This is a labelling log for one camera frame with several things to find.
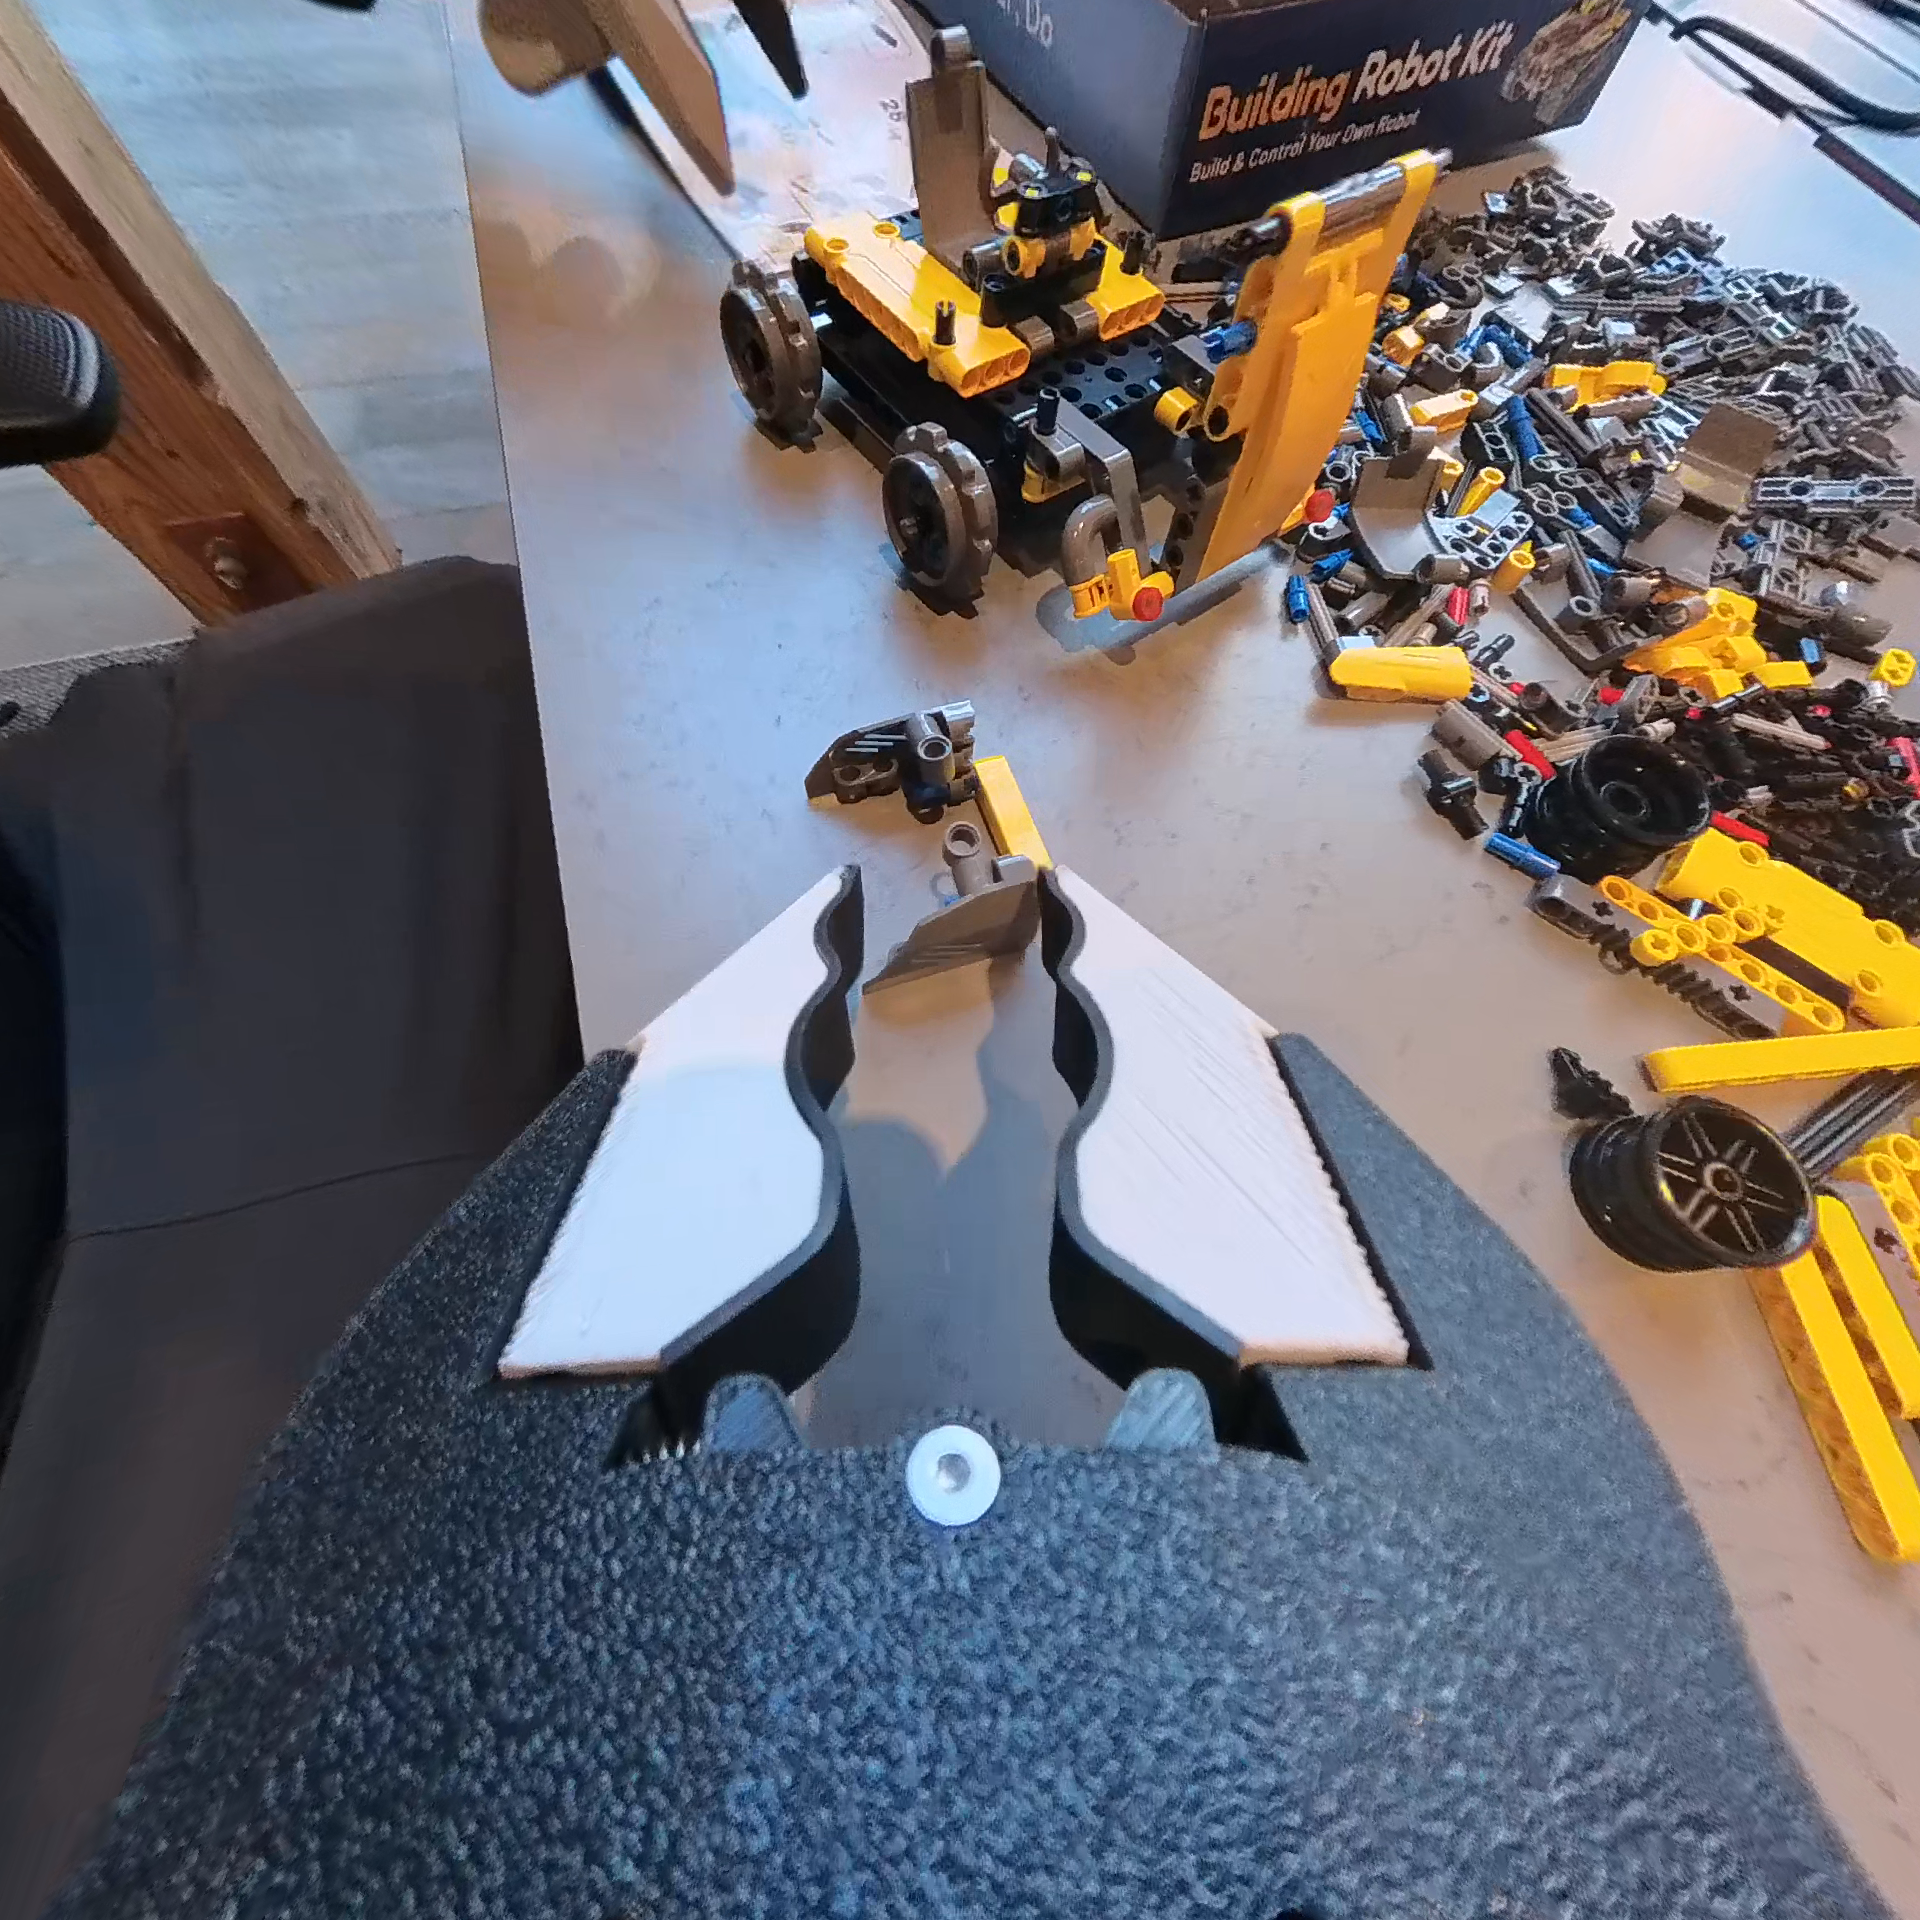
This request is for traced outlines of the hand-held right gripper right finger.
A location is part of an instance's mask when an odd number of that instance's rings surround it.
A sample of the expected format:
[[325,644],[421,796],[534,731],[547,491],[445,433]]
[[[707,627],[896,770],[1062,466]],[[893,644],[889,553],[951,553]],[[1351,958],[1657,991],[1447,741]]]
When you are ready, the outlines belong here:
[[1057,1221],[1092,1277],[1229,1369],[1407,1365],[1280,1030],[1068,866],[1043,873],[1043,958],[1073,1097]]

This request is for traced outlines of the short yellow toy beam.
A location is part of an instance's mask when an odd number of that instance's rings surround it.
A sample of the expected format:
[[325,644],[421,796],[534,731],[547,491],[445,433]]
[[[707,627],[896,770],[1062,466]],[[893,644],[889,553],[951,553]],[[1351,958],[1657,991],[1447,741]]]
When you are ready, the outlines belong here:
[[976,810],[997,857],[1021,857],[1035,870],[1051,869],[1051,855],[1005,757],[976,757]]

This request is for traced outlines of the dark blue robot kit box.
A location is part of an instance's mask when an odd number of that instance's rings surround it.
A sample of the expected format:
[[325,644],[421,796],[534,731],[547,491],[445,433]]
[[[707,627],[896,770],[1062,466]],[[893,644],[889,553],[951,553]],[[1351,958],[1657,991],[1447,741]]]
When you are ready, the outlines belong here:
[[919,3],[1157,238],[1580,123],[1644,3]]

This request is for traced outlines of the grey desk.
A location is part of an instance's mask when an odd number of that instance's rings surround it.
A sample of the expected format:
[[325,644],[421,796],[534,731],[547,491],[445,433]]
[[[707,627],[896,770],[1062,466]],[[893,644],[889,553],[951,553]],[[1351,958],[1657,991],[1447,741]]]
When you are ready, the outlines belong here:
[[[997,566],[971,614],[901,587],[878,453],[767,442],[716,337],[729,252],[582,87],[511,93],[448,23],[496,409],[587,1052],[628,1041],[811,882],[857,862],[878,964],[933,906],[940,831],[806,804],[831,739],[971,699],[1053,857],[1308,1035],[1557,1284],[1659,1435],[1783,1726],[1860,1866],[1916,1916],[1916,1570],[1852,1539],[1739,1276],[1612,1259],[1561,1170],[1573,1047],[1635,1097],[1707,1029],[1525,910],[1424,804],[1427,721],[1317,690],[1262,553],[1152,628],[1073,621]],[[1679,211],[1735,261],[1832,278],[1916,354],[1916,229],[1632,41],[1551,162],[1625,222]],[[1118,1394],[1045,1284],[1056,1141],[1037,956],[883,991],[837,1105],[865,1258],[806,1404],[863,1445],[916,1409],[1097,1438]]]

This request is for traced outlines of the yellow toy vehicle model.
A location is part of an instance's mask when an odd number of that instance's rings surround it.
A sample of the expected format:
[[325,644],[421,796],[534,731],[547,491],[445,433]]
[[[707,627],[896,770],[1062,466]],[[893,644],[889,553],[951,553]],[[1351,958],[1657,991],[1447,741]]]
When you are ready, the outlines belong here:
[[814,223],[783,269],[737,261],[717,329],[773,438],[808,436],[831,380],[889,442],[880,510],[915,593],[966,609],[1005,557],[1053,569],[1073,618],[1155,621],[1304,519],[1444,154],[1236,229],[1232,313],[1199,326],[1143,233],[1109,238],[1056,127],[1043,155],[999,151],[965,27],[933,35],[904,130],[910,209]]

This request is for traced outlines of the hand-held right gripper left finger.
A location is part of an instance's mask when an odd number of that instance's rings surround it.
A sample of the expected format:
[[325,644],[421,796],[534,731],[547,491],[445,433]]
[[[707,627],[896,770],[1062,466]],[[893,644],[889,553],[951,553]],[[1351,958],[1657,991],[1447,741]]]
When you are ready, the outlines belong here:
[[638,1033],[499,1377],[808,1379],[824,1365],[857,1305],[829,1107],[852,1067],[863,930],[851,862]]

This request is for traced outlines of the wooden post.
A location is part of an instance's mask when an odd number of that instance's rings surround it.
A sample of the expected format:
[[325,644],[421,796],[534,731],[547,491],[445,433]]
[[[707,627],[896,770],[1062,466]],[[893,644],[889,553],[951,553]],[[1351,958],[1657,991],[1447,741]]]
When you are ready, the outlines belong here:
[[47,463],[197,621],[392,571],[399,551],[28,4],[1,4],[1,293],[102,340],[111,444]]

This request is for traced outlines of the black chair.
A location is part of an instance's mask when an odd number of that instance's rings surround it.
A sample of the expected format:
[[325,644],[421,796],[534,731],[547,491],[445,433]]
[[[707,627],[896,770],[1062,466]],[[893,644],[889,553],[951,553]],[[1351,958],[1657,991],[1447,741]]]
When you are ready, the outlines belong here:
[[87,460],[111,444],[121,391],[84,319],[1,299],[1,468]]

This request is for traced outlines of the black spoked toy wheel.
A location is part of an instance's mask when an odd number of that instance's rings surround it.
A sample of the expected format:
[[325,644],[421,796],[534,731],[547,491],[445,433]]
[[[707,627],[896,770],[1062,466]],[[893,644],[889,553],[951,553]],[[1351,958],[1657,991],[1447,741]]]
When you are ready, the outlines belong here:
[[1705,1095],[1589,1127],[1573,1141],[1567,1187],[1595,1236],[1655,1273],[1780,1267],[1817,1235],[1817,1198],[1790,1145]]

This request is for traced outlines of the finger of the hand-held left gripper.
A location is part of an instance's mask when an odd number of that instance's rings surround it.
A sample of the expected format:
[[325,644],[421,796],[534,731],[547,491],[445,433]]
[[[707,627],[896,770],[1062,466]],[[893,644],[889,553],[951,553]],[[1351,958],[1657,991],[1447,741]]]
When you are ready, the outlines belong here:
[[704,178],[734,191],[721,93],[680,4],[483,3],[480,35],[496,74],[523,95],[624,62]]
[[736,0],[734,9],[766,52],[789,95],[806,98],[808,81],[789,4],[780,0]]

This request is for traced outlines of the grey toy plate with blue pins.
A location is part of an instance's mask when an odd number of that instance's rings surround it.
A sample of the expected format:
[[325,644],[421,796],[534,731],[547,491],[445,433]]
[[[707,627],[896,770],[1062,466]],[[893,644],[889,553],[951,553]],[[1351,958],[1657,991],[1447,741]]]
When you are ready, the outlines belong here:
[[971,702],[951,702],[846,731],[806,773],[806,801],[851,807],[897,796],[915,821],[936,826],[976,801],[974,730]]

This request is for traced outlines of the pile of small toy parts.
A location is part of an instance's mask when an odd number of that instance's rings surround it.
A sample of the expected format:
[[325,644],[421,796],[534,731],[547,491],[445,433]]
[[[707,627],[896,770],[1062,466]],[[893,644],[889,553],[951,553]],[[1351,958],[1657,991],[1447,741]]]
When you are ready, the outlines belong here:
[[1916,657],[1872,604],[1916,575],[1916,371],[1836,282],[1741,267],[1551,169],[1428,211],[1390,282],[1328,508],[1283,614],[1319,689],[1351,647],[1453,644],[1427,804],[1536,873],[1531,793],[1659,741],[1760,842],[1916,937]]

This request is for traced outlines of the yellow curved toy panel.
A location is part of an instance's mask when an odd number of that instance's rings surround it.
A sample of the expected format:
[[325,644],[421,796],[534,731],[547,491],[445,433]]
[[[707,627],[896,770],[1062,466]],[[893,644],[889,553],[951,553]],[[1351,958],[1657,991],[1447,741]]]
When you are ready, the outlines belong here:
[[1473,667],[1453,644],[1382,647],[1337,652],[1328,663],[1331,685],[1351,702],[1451,703],[1473,694]]

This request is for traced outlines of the small grey toy connector piece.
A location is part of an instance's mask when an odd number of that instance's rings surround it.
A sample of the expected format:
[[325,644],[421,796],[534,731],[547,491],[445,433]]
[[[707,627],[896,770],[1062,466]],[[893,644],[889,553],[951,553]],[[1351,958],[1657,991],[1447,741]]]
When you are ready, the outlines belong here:
[[943,862],[956,895],[891,948],[865,981],[865,991],[1021,956],[1032,942],[1040,927],[1040,869],[1029,855],[999,855],[980,828],[951,818]]

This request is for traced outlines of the black toy wheel rim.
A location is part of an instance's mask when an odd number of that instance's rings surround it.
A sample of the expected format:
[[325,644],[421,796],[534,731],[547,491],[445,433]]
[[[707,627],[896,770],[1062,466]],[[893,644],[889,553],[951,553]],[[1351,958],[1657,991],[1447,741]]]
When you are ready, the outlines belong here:
[[1659,741],[1608,737],[1526,801],[1521,837],[1583,882],[1632,878],[1711,828],[1711,791]]

